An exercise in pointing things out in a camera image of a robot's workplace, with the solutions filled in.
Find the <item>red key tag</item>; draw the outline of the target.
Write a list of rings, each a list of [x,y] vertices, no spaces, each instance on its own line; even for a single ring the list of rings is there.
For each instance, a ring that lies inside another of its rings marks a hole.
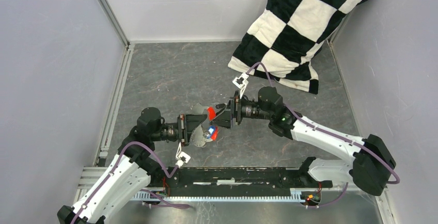
[[[215,112],[214,108],[213,107],[208,107],[207,108],[207,112],[208,112],[208,119],[209,119],[209,121],[212,121],[216,117],[216,112]]]

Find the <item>metal key holder plate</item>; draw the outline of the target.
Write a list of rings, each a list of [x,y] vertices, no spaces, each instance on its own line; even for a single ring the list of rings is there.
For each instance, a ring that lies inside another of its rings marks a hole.
[[[207,111],[209,107],[202,106],[200,103],[194,105],[191,110],[194,115],[204,115],[206,116],[203,121],[193,130],[190,137],[190,144],[196,147],[204,147],[206,143],[211,142],[211,138],[206,138],[204,132],[210,127],[209,112]]]

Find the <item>black head key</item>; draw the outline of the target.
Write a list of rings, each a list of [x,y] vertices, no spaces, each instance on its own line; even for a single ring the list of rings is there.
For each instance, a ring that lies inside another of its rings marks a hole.
[[[226,108],[226,106],[227,106],[226,103],[216,104],[216,105],[215,105],[215,110],[216,110],[216,111],[220,111],[220,110]]]

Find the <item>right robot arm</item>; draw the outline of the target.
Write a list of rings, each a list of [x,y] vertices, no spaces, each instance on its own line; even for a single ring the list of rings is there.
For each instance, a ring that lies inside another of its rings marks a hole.
[[[213,126],[232,128],[244,118],[268,120],[269,129],[279,137],[304,142],[337,158],[310,158],[298,173],[299,182],[311,187],[318,181],[353,183],[362,191],[380,196],[390,181],[396,162],[384,141],[376,135],[367,138],[348,135],[319,125],[291,111],[274,87],[262,87],[256,100],[236,91],[227,104],[217,105]]]

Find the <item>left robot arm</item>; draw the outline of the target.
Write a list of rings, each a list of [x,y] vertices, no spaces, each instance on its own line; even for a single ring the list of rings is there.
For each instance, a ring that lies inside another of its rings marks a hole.
[[[57,213],[59,222],[104,223],[141,189],[159,185],[162,174],[172,178],[191,159],[182,147],[202,139],[202,124],[215,118],[212,107],[196,105],[193,110],[194,114],[181,114],[175,123],[166,123],[157,108],[145,108],[110,166],[91,189],[73,206],[61,207]],[[156,141],[178,143],[172,171],[155,154]]]

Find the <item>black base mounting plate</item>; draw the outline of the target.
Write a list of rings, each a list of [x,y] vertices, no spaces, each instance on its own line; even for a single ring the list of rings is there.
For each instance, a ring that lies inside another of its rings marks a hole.
[[[155,172],[150,188],[168,189],[172,197],[275,197],[288,196],[290,189],[331,188],[303,169],[288,167],[187,167],[167,178]]]

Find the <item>black white checkered blanket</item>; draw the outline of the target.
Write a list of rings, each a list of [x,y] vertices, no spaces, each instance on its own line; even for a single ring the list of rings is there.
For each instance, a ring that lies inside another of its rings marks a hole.
[[[357,5],[368,0],[268,0],[233,52],[229,68],[270,77],[290,88],[317,94],[311,60]]]

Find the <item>aluminium frame rail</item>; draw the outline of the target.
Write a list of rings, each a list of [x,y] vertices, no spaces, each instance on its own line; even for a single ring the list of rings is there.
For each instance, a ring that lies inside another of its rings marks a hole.
[[[110,21],[113,29],[115,30],[119,40],[122,42],[122,44],[128,48],[131,44],[130,40],[126,36],[125,32],[123,31],[123,28],[118,21],[113,9],[111,8],[108,0],[98,0],[102,10],[104,11],[106,17]]]

